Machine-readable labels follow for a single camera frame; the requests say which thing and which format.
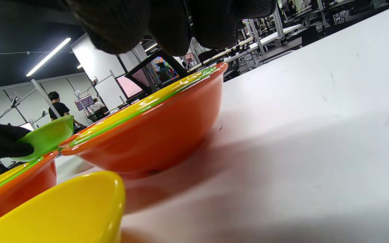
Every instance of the table surface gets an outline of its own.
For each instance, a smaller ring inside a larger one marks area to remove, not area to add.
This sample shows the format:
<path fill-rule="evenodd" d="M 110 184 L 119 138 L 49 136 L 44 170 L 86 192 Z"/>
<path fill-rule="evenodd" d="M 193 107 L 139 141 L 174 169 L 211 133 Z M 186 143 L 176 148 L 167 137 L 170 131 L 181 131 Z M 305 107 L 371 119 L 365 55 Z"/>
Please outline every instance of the table surface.
<path fill-rule="evenodd" d="M 125 181 L 123 242 L 389 243 L 388 43 L 389 10 L 224 83 L 192 157 Z"/>
<path fill-rule="evenodd" d="M 295 26 L 290 26 L 290 27 L 284 28 L 284 29 L 283 29 L 283 32 L 284 32 L 285 34 L 287 34 L 287 33 L 292 32 L 292 31 L 294 31 L 294 30 L 296 30 L 296 29 L 298 29 L 298 28 L 300 28 L 300 27 L 301 27 L 300 24 L 295 25 Z M 268 36 L 262 38 L 262 39 L 261 39 L 261 43 L 262 43 L 263 45 L 264 45 L 264 44 L 267 44 L 267 43 L 270 43 L 270 42 L 272 42 L 273 40 L 275 40 L 275 39 L 277 38 L 277 35 L 278 35 L 277 32 L 274 32 L 274 33 L 272 33 L 272 34 L 270 34 L 270 35 L 268 35 Z M 241 43 L 239 43 L 238 45 L 233 46 L 232 48 L 227 49 L 226 51 L 222 51 L 221 53 L 219 53 L 219 54 L 215 55 L 214 57 L 212 57 L 210 60 L 215 60 L 215 59 L 217 59 L 217 58 L 219 58 L 219 57 L 225 56 L 225 55 L 228 54 L 233 48 L 235 48 L 235 47 L 237 47 L 237 46 L 243 46 L 243 45 L 245 45 L 246 43 L 248 43 L 248 42 L 250 42 L 250 41 L 252 41 L 252 40 L 253 40 L 253 37 L 250 37 L 250 38 L 248 38 L 247 40 L 243 40 L 243 41 L 242 41 Z M 252 44 L 250 45 L 250 49 L 248 49 L 248 51 L 253 51 L 253 50 L 255 50 L 257 47 L 258 47 L 258 44 L 257 44 L 257 43 L 252 43 Z M 224 60 L 225 60 L 225 61 L 235 60 L 236 58 L 238 58 L 238 57 L 236 57 L 236 56 L 239 57 L 239 55 L 235 55 L 235 56 L 233 56 L 233 57 L 226 57 L 226 58 L 224 58 Z M 200 68 L 201 66 L 202 66 L 202 63 L 200 63 L 200 64 L 198 64 L 198 65 L 196 65 L 196 66 L 190 68 L 190 71 L 194 71 L 194 70 Z"/>
<path fill-rule="evenodd" d="M 298 29 L 300 27 L 301 27 L 301 24 L 298 24 L 296 26 L 290 26 L 290 27 L 284 28 L 283 32 L 284 32 L 284 34 L 288 34 L 288 33 L 292 32 L 292 31 L 294 31 L 294 30 L 296 30 L 296 29 Z M 274 32 L 274 33 L 272 33 L 272 34 L 262 38 L 261 39 L 261 43 L 262 43 L 262 45 L 268 44 L 268 43 L 272 42 L 273 40 L 275 40 L 277 37 L 278 37 L 277 32 Z M 248 52 L 254 51 L 257 48 L 258 48 L 258 43 L 251 43 L 250 46 L 249 46 L 249 49 L 247 51 Z M 240 57 L 242 57 L 244 55 L 247 55 L 246 51 L 241 52 L 241 53 L 239 53 L 237 55 L 234 55 L 232 57 L 225 57 L 224 61 L 225 62 L 232 62 L 233 60 L 238 59 L 238 58 L 240 58 Z"/>

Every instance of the computer monitor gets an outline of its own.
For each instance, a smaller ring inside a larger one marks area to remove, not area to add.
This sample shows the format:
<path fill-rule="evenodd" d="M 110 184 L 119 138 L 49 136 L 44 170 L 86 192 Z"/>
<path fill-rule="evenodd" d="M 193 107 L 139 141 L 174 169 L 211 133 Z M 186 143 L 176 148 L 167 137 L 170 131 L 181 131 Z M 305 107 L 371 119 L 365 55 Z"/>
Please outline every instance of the computer monitor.
<path fill-rule="evenodd" d="M 85 107 L 88 107 L 88 106 L 91 106 L 92 104 L 94 104 L 93 97 L 91 95 L 87 95 L 87 96 L 81 98 L 80 101 L 83 103 L 83 105 Z M 79 100 L 74 101 L 74 103 L 76 104 L 77 109 L 79 111 L 83 110 L 83 107 L 80 104 Z"/>
<path fill-rule="evenodd" d="M 151 92 L 151 84 L 160 89 L 187 76 L 181 64 L 162 50 L 148 56 L 125 75 L 144 89 L 145 93 Z"/>
<path fill-rule="evenodd" d="M 132 80 L 124 77 L 124 75 L 117 77 L 116 82 L 127 97 L 127 100 L 142 92 L 142 88 L 136 85 Z"/>
<path fill-rule="evenodd" d="M 30 131 L 33 131 L 34 128 L 32 127 L 31 123 L 25 123 L 25 124 L 22 124 L 20 125 L 21 128 L 25 128 L 25 129 L 28 129 Z"/>

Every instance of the white shirt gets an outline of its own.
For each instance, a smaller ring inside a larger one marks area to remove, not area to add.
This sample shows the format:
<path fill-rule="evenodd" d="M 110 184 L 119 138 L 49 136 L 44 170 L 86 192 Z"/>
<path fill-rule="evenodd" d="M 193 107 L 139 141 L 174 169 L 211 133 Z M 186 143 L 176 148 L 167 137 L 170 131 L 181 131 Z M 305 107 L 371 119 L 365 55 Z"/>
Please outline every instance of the white shirt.
<path fill-rule="evenodd" d="M 96 103 L 92 104 L 89 107 L 91 108 L 91 110 L 93 110 L 93 112 L 96 112 L 98 109 L 105 107 L 105 105 L 103 103 L 101 103 L 100 101 L 97 101 Z"/>

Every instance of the pink screen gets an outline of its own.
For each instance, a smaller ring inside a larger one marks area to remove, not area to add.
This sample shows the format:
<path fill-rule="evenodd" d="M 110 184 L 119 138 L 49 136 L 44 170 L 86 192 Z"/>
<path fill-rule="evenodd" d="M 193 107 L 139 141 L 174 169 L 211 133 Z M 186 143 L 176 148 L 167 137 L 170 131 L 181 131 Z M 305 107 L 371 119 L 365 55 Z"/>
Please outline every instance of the pink screen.
<path fill-rule="evenodd" d="M 119 77 L 116 80 L 118 81 L 119 85 L 124 90 L 128 98 L 142 91 L 139 86 L 137 86 L 135 83 L 133 83 L 130 79 L 126 77 Z"/>

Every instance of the monitor screen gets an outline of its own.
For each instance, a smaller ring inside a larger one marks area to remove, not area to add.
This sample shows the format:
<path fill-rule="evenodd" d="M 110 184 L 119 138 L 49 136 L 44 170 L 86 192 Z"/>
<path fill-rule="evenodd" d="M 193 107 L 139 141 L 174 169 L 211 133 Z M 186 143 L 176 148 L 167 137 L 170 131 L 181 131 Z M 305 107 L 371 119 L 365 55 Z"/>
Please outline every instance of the monitor screen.
<path fill-rule="evenodd" d="M 88 96 L 81 98 L 80 101 L 83 103 L 83 105 L 85 107 L 88 107 L 88 106 L 91 106 L 92 104 L 94 104 L 93 97 L 91 95 L 88 95 Z M 74 103 L 76 104 L 78 110 L 80 110 L 80 111 L 83 110 L 83 107 L 78 100 L 74 101 Z"/>
<path fill-rule="evenodd" d="M 125 92 L 128 99 L 142 92 L 142 89 L 138 85 L 126 77 L 117 77 L 116 81 L 120 88 Z"/>
<path fill-rule="evenodd" d="M 25 128 L 25 129 L 28 129 L 30 131 L 33 131 L 34 128 L 32 127 L 31 123 L 25 123 L 25 124 L 22 124 L 20 125 L 21 128 Z"/>
<path fill-rule="evenodd" d="M 150 83 L 161 87 L 180 79 L 178 73 L 162 57 L 156 57 L 131 75 L 131 78 L 149 87 Z"/>

